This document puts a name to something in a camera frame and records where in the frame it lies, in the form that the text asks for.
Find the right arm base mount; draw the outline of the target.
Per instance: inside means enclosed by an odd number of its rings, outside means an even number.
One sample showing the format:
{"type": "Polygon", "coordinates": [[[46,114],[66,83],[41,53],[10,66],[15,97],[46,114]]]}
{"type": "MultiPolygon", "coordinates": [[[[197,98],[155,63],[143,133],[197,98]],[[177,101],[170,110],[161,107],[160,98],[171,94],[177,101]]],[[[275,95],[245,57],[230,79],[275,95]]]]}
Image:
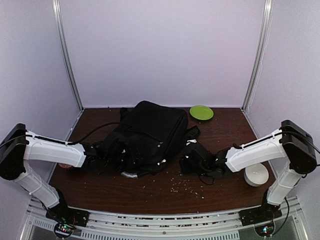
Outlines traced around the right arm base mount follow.
{"type": "Polygon", "coordinates": [[[254,225],[255,232],[260,237],[271,237],[275,233],[275,218],[282,216],[280,205],[273,205],[264,198],[260,206],[239,211],[242,226],[254,225]]]}

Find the black student backpack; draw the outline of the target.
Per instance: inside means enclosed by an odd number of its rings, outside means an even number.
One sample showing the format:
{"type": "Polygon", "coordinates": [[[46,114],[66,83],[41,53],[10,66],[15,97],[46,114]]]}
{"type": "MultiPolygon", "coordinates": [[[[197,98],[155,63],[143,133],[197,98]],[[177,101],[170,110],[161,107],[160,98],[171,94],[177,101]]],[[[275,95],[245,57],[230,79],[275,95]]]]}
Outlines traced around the black student backpack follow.
{"type": "Polygon", "coordinates": [[[197,126],[188,127],[183,109],[139,102],[133,109],[120,109],[118,126],[102,142],[104,150],[128,152],[127,167],[120,174],[129,179],[162,171],[184,147],[197,139],[197,126]]]}

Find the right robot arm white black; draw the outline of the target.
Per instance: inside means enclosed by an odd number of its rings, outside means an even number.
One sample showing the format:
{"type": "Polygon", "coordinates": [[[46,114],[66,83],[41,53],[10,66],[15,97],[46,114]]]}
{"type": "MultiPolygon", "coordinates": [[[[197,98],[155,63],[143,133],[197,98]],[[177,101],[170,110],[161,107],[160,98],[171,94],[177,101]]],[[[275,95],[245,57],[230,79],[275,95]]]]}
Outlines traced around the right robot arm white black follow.
{"type": "Polygon", "coordinates": [[[179,165],[184,175],[217,179],[269,160],[287,158],[288,163],[280,177],[266,191],[265,203],[256,210],[258,219],[266,221],[300,179],[318,167],[317,152],[319,149],[309,133],[294,122],[284,120],[272,133],[249,143],[227,147],[216,154],[196,140],[189,140],[182,150],[179,165]]]}

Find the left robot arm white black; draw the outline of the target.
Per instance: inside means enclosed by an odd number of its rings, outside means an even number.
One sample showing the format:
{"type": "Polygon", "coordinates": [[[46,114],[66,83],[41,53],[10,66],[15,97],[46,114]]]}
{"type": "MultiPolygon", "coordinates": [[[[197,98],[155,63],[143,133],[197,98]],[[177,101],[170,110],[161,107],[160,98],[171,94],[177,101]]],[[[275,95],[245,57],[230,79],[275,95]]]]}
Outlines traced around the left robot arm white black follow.
{"type": "Polygon", "coordinates": [[[104,168],[111,163],[109,151],[100,144],[62,141],[38,135],[18,123],[0,144],[0,176],[14,181],[43,205],[61,222],[72,218],[64,195],[46,183],[29,165],[38,160],[81,168],[84,164],[104,168]]]}

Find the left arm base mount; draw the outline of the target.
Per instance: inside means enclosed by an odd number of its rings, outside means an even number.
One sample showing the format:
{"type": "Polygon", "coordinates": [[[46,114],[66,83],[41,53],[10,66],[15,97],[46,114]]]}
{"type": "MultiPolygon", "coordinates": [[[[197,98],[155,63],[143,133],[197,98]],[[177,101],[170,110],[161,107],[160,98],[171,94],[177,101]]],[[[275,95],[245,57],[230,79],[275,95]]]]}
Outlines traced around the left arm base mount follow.
{"type": "Polygon", "coordinates": [[[63,193],[58,189],[58,204],[52,208],[42,207],[46,210],[46,217],[56,221],[53,233],[58,239],[69,238],[77,227],[86,227],[90,213],[86,210],[70,208],[63,193]]]}

